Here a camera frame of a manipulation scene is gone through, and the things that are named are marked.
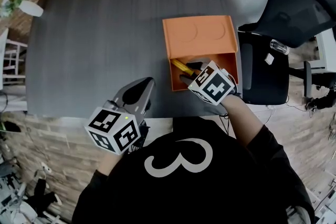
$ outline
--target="gray tabletop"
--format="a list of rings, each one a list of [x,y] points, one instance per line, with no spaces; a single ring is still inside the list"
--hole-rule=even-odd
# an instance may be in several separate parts
[[[172,92],[162,19],[231,15],[229,0],[46,0],[30,32],[28,112],[89,117],[124,85],[153,77],[147,118],[223,114],[189,91]],[[237,54],[241,82],[240,54]]]

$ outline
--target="chair armrest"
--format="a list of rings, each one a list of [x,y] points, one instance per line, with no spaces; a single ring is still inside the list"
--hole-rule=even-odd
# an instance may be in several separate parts
[[[312,77],[311,77],[311,68],[310,63],[305,61],[303,62],[303,70],[305,78],[303,79],[303,85],[304,85],[304,97],[311,98],[311,87],[312,87]]]
[[[244,24],[238,27],[238,31],[252,32],[257,28],[257,26],[258,26],[258,23]]]
[[[250,90],[252,86],[253,72],[253,47],[249,43],[240,46],[241,70],[243,73],[243,89]]]

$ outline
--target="mesh chair back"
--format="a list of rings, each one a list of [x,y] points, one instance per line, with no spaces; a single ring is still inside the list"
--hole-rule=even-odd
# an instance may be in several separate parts
[[[336,25],[336,0],[268,0],[260,20],[239,30],[274,38],[297,48]]]

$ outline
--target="clear bottle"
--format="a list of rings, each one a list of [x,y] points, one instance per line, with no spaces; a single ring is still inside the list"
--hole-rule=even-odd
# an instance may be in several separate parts
[[[276,50],[284,55],[288,55],[289,53],[289,47],[275,39],[272,39],[269,45],[273,50]]]

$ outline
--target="yellow object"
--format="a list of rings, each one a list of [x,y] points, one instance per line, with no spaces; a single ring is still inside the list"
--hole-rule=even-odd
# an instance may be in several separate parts
[[[176,59],[171,59],[170,62],[175,65],[177,68],[181,69],[183,72],[187,73],[188,75],[192,76],[194,71],[191,70],[188,66],[185,64],[181,63],[180,61]]]

